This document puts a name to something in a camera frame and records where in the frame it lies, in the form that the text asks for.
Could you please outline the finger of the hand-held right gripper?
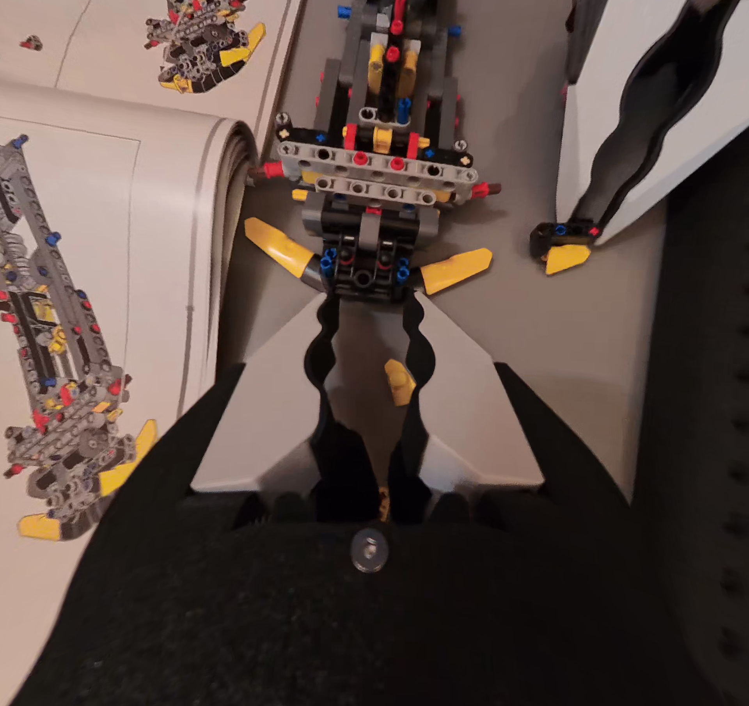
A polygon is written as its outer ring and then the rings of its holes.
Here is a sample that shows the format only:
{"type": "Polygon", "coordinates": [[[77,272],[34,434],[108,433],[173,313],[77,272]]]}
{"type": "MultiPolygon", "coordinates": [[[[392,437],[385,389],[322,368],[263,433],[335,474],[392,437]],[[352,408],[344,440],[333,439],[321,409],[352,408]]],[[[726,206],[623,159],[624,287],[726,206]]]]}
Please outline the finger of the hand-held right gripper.
{"type": "Polygon", "coordinates": [[[747,0],[685,0],[640,37],[606,9],[576,82],[576,237],[602,246],[747,128],[747,0]]]}
{"type": "Polygon", "coordinates": [[[555,238],[613,238],[703,162],[702,103],[663,59],[690,0],[575,0],[555,238]]]}

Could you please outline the small black yellow lego assembly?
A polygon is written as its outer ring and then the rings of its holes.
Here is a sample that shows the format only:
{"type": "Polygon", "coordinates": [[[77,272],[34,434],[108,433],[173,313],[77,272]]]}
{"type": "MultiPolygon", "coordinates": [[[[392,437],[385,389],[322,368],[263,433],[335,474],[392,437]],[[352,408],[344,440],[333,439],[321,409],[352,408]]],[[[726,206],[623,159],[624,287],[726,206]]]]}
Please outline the small black yellow lego assembly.
{"type": "Polygon", "coordinates": [[[541,223],[529,234],[529,254],[550,276],[584,264],[597,236],[598,228],[591,220],[541,223]]]}

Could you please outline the black perforated panel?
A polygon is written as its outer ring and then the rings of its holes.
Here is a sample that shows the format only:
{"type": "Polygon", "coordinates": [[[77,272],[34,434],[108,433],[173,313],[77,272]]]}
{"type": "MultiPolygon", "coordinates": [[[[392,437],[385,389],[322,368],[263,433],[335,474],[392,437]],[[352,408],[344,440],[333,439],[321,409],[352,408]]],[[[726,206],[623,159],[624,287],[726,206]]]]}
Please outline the black perforated panel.
{"type": "Polygon", "coordinates": [[[667,201],[633,509],[719,704],[747,704],[747,131],[667,201]]]}

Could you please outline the yellow lego panel piece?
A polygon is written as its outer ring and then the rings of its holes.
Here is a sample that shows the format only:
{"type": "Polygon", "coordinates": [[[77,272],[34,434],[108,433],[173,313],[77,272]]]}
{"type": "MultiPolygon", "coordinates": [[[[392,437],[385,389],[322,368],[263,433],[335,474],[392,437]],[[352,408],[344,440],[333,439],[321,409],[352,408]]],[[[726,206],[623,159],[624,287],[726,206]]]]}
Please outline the yellow lego panel piece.
{"type": "Polygon", "coordinates": [[[384,369],[395,406],[407,406],[416,388],[413,376],[404,364],[392,358],[384,365],[384,369]]]}

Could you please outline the lego car chassis model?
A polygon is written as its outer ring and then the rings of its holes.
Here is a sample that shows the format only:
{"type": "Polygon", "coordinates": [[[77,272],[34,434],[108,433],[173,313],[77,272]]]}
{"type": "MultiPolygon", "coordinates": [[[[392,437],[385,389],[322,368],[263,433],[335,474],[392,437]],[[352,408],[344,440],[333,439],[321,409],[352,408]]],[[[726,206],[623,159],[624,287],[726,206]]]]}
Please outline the lego car chassis model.
{"type": "Polygon", "coordinates": [[[488,270],[489,249],[418,267],[440,215],[498,194],[481,181],[459,138],[458,82],[448,71],[454,0],[351,0],[342,57],[321,75],[314,124],[276,114],[277,159],[250,183],[284,177],[296,188],[314,253],[257,217],[246,238],[286,271],[328,295],[396,304],[407,289],[442,292],[488,270]]]}

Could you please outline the lego instruction booklet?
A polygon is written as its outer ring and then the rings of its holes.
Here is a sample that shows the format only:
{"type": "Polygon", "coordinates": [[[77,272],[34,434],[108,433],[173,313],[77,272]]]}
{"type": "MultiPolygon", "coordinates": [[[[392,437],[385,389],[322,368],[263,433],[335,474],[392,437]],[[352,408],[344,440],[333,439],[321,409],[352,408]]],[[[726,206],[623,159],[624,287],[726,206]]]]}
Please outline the lego instruction booklet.
{"type": "Polygon", "coordinates": [[[2,526],[79,541],[210,388],[303,0],[1,0],[2,526]]]}

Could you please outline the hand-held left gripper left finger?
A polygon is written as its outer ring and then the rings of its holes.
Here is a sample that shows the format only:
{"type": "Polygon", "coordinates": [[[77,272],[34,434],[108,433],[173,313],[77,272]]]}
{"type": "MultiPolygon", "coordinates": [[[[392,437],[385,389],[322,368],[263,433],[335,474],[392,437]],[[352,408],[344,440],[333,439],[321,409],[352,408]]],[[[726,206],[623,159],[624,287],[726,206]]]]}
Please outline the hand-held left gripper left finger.
{"type": "Polygon", "coordinates": [[[192,478],[197,493],[310,493],[320,480],[311,438],[321,395],[305,373],[305,354],[322,331],[318,295],[245,367],[192,478]]]}

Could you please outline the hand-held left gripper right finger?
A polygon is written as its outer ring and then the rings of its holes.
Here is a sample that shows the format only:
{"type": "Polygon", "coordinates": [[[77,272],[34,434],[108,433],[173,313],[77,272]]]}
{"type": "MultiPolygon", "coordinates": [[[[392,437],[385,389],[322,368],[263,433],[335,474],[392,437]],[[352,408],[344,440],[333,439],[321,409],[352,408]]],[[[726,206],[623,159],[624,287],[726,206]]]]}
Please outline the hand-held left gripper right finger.
{"type": "Polygon", "coordinates": [[[408,295],[402,318],[415,381],[402,430],[407,474],[434,493],[541,486],[492,357],[423,292],[408,295]]]}

